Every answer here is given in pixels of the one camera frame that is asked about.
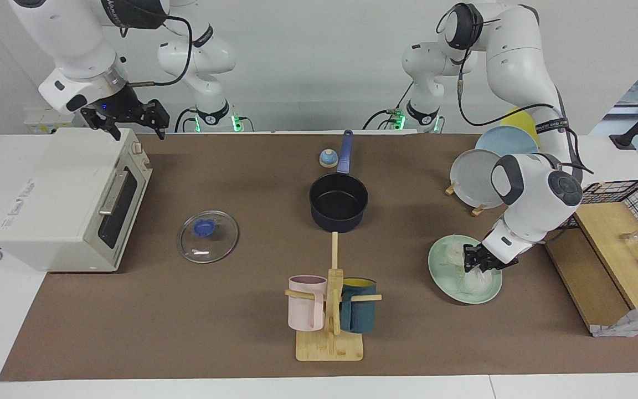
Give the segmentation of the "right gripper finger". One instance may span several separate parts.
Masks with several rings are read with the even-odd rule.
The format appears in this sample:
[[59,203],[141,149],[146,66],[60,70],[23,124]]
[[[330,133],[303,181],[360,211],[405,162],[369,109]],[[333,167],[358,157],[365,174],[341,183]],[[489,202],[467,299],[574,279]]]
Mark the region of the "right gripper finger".
[[114,117],[103,118],[98,115],[96,110],[82,110],[81,115],[89,128],[102,130],[110,134],[115,141],[119,141],[121,139],[121,132],[116,126],[116,119],[114,119]]
[[169,114],[158,99],[152,99],[146,104],[146,122],[160,140],[165,140],[166,129],[169,127]]

